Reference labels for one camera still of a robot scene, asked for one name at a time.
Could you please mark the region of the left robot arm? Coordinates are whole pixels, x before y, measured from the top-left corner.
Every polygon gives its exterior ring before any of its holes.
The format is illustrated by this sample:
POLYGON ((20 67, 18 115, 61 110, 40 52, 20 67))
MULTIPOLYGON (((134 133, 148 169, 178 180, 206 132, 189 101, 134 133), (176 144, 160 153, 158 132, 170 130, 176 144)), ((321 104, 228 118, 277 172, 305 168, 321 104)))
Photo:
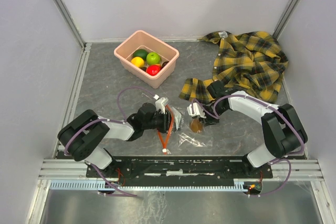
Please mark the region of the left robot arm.
POLYGON ((99 146, 103 139, 132 142, 146 130, 170 134, 174 124, 174 113, 167 106, 152 103, 143 104, 125 121, 103 118, 88 109, 61 129, 57 138, 65 148, 65 155, 93 164, 103 176, 110 177, 116 171, 116 164, 112 155, 99 146))

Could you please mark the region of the green fake apple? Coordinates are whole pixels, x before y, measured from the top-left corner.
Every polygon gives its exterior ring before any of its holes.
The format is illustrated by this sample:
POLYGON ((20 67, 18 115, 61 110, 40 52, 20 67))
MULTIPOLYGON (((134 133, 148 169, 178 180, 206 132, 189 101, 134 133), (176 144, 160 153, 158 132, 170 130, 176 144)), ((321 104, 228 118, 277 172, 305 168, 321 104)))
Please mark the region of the green fake apple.
POLYGON ((148 55, 146 57, 146 62, 149 66, 156 65, 156 64, 159 64, 161 62, 161 57, 156 52, 150 52, 150 53, 148 53, 148 55))

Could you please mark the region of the dark green fake avocado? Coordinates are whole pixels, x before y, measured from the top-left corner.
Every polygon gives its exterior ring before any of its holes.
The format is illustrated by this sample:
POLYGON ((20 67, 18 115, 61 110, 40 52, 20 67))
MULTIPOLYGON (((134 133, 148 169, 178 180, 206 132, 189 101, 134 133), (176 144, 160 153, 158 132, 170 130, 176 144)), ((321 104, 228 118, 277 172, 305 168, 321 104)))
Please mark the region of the dark green fake avocado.
POLYGON ((146 57, 148 55, 148 52, 145 49, 137 49, 134 53, 133 53, 133 57, 141 57, 143 60, 146 60, 146 57))

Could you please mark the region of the red fake tomato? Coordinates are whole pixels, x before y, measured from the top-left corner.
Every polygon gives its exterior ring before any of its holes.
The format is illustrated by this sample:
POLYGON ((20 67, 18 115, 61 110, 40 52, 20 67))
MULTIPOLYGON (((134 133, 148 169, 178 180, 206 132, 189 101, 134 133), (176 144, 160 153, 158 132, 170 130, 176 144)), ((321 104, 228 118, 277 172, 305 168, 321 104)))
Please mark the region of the red fake tomato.
POLYGON ((147 67, 146 73, 151 76, 156 76, 161 71, 161 69, 162 67, 160 65, 151 65, 147 67))

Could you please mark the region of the clear zip top bag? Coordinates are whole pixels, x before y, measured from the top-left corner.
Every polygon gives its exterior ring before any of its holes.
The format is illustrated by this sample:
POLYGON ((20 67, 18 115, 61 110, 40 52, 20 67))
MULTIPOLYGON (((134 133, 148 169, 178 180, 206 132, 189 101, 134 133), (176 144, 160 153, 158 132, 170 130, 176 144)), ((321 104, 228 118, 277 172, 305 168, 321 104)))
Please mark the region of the clear zip top bag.
POLYGON ((193 118, 187 113, 172 106, 166 106, 166 111, 173 113, 176 130, 172 131, 171 123, 167 134, 158 132, 164 155, 196 155, 213 147, 213 137, 208 135, 204 128, 201 133, 191 131, 190 123, 193 118))

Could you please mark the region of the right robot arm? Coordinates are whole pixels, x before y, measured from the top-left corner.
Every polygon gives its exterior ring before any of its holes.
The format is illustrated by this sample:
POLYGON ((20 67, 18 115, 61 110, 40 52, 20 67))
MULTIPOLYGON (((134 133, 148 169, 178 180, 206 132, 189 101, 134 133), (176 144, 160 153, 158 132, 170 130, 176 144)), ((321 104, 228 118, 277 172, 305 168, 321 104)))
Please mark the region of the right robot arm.
POLYGON ((246 154, 241 164, 241 172, 246 177, 254 177, 269 162, 304 152, 308 137, 292 105, 267 103, 245 91, 226 88, 220 81, 210 84, 207 90, 214 101, 198 108, 204 126, 219 123, 219 116, 231 110, 248 116, 262 127, 264 144, 246 154))

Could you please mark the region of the brown fake kiwi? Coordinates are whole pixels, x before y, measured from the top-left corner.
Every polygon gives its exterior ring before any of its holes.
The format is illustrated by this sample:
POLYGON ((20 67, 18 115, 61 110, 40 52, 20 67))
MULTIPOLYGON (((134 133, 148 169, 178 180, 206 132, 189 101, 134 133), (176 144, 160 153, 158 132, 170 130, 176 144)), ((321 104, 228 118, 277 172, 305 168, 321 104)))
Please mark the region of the brown fake kiwi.
POLYGON ((201 133, 203 131, 203 124, 198 118, 192 119, 190 123, 190 129, 194 133, 201 133))

